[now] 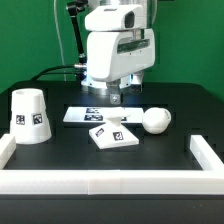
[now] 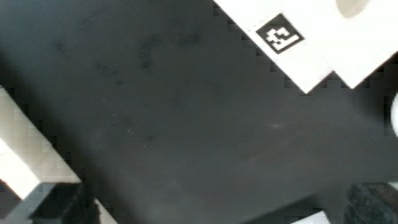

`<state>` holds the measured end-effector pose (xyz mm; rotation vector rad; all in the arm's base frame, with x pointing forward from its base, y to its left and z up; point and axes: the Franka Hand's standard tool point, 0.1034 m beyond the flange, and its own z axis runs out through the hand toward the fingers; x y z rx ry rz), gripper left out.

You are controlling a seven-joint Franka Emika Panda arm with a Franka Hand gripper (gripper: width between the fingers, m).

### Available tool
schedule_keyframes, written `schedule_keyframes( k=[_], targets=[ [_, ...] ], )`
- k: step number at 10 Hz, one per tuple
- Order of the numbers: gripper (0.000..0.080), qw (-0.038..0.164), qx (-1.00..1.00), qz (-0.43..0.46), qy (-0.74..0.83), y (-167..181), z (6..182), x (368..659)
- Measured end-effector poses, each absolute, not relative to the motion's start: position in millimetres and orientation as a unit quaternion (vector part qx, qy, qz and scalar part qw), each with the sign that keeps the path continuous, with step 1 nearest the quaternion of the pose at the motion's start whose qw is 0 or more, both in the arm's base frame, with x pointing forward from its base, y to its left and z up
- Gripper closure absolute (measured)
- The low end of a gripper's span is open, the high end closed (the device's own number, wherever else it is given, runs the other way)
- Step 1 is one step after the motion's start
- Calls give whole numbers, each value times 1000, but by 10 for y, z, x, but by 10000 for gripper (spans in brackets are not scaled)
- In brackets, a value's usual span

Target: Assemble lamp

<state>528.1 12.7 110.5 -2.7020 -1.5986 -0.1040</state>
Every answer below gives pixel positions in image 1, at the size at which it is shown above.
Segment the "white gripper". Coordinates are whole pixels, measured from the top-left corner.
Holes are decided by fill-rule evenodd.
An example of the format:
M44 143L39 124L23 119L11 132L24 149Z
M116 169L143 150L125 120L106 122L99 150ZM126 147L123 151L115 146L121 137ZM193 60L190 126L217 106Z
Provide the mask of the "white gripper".
M149 68L154 62L152 29L144 31L143 39L135 39L133 31L91 32L88 36L87 75L94 81L107 82L111 103L120 103L120 88L131 85L127 75Z

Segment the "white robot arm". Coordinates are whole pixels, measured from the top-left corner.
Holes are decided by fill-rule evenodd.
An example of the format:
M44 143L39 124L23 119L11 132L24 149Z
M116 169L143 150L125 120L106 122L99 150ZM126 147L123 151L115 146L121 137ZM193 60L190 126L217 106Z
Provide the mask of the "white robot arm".
M158 0L97 0L85 17L87 86L114 105L123 91L141 86L144 70L155 63L152 25Z

